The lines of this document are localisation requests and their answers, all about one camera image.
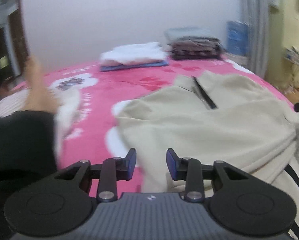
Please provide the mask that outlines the beige zip hoodie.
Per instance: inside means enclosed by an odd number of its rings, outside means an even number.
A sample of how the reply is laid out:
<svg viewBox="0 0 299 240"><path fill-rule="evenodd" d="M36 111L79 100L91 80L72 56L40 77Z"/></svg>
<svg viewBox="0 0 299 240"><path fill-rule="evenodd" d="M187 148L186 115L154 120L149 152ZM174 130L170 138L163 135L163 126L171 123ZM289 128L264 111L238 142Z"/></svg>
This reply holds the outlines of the beige zip hoodie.
<svg viewBox="0 0 299 240"><path fill-rule="evenodd" d="M250 78L203 72L199 84L216 104L207 106L193 79L132 100L117 116L124 144L137 151L142 192L182 192L166 165L169 148L203 164L223 160L288 193L297 205L299 239L299 113Z"/></svg>

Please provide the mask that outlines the folding side table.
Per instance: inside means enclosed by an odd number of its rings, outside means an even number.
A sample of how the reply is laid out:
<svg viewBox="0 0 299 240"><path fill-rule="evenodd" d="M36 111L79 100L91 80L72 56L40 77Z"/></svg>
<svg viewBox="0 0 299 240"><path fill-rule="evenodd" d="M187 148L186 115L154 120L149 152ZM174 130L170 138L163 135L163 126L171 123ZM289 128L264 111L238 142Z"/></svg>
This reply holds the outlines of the folding side table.
<svg viewBox="0 0 299 240"><path fill-rule="evenodd" d="M294 47L285 48L282 61L288 73L288 80L293 82L295 77L299 75L299 51Z"/></svg>

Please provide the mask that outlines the pink floral blanket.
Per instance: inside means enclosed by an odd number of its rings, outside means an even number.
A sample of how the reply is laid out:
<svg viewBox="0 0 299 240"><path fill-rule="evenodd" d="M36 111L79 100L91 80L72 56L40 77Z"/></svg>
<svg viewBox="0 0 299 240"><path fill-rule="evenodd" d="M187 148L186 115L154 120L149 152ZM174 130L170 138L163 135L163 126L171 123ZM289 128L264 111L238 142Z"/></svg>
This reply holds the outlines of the pink floral blanket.
<svg viewBox="0 0 299 240"><path fill-rule="evenodd" d="M81 92L81 105L70 133L63 140L58 169L65 168L81 159L101 163L107 158L123 157L129 151L117 129L116 116L132 101L159 89L172 86L178 76L193 79L198 97L211 109L216 104L208 96L198 79L203 72L220 75L246 76L267 88L278 99L291 104L275 88L244 68L236 68L221 60L172 61L165 67L139 68L103 73L96 66L65 69L45 77L49 89L67 90L76 87ZM124 192L142 192L143 170L136 160L136 172Z"/></svg>

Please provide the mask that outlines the person left leg black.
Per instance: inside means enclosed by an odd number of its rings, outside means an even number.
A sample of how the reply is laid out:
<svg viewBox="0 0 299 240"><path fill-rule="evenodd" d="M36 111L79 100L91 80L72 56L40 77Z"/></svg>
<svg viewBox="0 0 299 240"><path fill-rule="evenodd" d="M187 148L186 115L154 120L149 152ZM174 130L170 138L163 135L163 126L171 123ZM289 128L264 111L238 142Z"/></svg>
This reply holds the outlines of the person left leg black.
<svg viewBox="0 0 299 240"><path fill-rule="evenodd" d="M21 110L0 117L0 239L11 230L4 203L14 192L57 170L53 152L58 100L45 86L42 67L32 56L25 63L29 93Z"/></svg>

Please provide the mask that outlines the blue water jug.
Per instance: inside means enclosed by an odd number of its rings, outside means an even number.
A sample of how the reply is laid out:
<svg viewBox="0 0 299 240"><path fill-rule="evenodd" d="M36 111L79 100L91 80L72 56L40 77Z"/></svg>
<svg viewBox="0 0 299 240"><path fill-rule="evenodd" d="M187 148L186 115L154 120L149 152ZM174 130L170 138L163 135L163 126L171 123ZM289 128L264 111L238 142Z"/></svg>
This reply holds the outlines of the blue water jug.
<svg viewBox="0 0 299 240"><path fill-rule="evenodd" d="M227 22L228 53L246 56L248 51L248 25L237 21Z"/></svg>

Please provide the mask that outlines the folded purple cloth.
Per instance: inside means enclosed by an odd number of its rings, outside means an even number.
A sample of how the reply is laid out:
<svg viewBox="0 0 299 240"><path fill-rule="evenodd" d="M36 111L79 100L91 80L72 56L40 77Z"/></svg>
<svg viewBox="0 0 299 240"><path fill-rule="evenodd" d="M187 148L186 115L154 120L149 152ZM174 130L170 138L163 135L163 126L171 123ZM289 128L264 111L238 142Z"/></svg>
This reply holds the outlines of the folded purple cloth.
<svg viewBox="0 0 299 240"><path fill-rule="evenodd" d="M101 72L111 72L117 70L125 70L125 69L134 69L134 68L151 68L151 67L164 67L168 66L169 63L167 61L160 61L154 63L144 63L144 64L136 64L136 65L118 65L118 66L100 66Z"/></svg>

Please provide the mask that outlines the folded white towel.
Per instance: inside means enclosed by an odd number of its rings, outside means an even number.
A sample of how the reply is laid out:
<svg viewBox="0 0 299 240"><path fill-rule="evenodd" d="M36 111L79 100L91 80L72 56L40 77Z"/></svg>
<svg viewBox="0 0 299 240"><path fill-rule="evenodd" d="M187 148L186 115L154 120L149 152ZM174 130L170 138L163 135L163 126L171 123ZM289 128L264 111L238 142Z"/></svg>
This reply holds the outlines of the folded white towel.
<svg viewBox="0 0 299 240"><path fill-rule="evenodd" d="M146 63L161 62L166 59L166 53L159 42L129 44L114 47L100 55L101 66L132 66Z"/></svg>

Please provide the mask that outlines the folded grey brown blankets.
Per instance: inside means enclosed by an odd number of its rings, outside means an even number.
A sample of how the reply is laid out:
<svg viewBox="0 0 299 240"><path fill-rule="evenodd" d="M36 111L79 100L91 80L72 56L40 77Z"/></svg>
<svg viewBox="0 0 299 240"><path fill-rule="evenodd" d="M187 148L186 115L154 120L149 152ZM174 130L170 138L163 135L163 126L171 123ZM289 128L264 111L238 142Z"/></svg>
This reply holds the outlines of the folded grey brown blankets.
<svg viewBox="0 0 299 240"><path fill-rule="evenodd" d="M220 40L199 27L171 28L164 34L176 61L219 59L223 52Z"/></svg>

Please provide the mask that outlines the grey curtain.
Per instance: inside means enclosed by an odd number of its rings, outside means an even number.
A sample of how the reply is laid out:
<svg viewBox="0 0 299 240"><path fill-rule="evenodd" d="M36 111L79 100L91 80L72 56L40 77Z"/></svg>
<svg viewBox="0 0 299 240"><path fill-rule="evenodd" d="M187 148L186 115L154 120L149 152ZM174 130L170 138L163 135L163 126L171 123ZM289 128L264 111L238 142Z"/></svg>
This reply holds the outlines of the grey curtain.
<svg viewBox="0 0 299 240"><path fill-rule="evenodd" d="M269 50L268 0L242 0L243 22L247 25L248 69L263 78Z"/></svg>

